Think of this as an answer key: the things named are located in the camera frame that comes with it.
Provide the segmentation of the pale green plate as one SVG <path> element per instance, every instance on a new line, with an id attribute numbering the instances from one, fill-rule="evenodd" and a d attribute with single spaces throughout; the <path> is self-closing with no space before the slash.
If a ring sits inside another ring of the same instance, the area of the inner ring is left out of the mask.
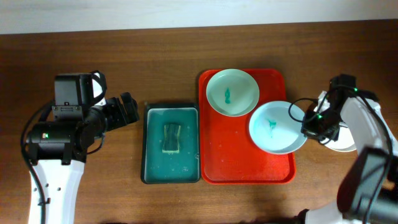
<path id="1" fill-rule="evenodd" d="M 206 99 L 219 114 L 238 117 L 252 111 L 260 97 L 255 79 L 242 70 L 216 72 L 206 86 Z"/>

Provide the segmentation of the green yellow sponge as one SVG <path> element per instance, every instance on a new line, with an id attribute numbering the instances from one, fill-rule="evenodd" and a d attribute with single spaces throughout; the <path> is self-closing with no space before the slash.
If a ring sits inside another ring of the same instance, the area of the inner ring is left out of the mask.
<path id="1" fill-rule="evenodd" d="M 164 125 L 164 143 L 162 146 L 163 153 L 179 153 L 180 152 L 180 131 L 181 125 L 169 123 Z"/>

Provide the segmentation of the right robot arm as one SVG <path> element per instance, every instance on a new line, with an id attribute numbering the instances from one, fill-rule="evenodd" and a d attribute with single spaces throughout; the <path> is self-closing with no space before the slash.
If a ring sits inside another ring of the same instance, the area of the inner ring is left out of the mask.
<path id="1" fill-rule="evenodd" d="M 397 223 L 397 139 L 381 114 L 378 97 L 360 90 L 356 78 L 341 74 L 313 100 L 300 120 L 304 136 L 326 145 L 342 137 L 345 125 L 358 157 L 339 186 L 336 201 L 303 210 L 301 223 Z"/>

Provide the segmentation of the white plate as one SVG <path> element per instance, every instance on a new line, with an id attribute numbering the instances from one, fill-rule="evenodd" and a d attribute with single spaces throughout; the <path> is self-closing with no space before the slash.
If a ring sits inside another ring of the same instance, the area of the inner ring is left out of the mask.
<path id="1" fill-rule="evenodd" d="M 323 102 L 322 105 L 320 105 L 324 97 L 326 97 L 326 91 L 322 91 L 320 93 L 320 95 L 318 96 L 318 105 L 313 109 L 314 112 L 317 112 L 318 108 L 320 108 L 318 114 L 319 117 L 321 116 L 322 112 L 326 111 L 330 107 L 330 103 L 327 99 Z M 321 137 L 320 143 L 327 148 L 338 152 L 351 152 L 356 150 L 352 134 L 346 123 L 342 121 L 339 122 L 338 133 L 335 136 L 335 140 L 330 140 L 330 138 L 328 137 Z"/>

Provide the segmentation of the light blue plate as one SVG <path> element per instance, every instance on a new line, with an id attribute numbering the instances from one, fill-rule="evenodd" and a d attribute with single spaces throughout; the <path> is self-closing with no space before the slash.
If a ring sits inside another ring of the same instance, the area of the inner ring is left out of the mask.
<path id="1" fill-rule="evenodd" d="M 256 109 L 249 120 L 249 135 L 253 143 L 270 154 L 289 154 L 307 141 L 298 122 L 305 113 L 286 101 L 268 102 Z"/>

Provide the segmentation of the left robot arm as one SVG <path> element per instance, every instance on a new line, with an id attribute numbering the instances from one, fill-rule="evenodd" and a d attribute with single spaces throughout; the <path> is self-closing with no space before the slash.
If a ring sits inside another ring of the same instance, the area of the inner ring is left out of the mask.
<path id="1" fill-rule="evenodd" d="M 128 92 L 106 99 L 105 75 L 55 77 L 55 98 L 38 109 L 21 134 L 21 153 L 31 181 L 29 223 L 73 223 L 89 147 L 105 134 L 139 120 Z"/>

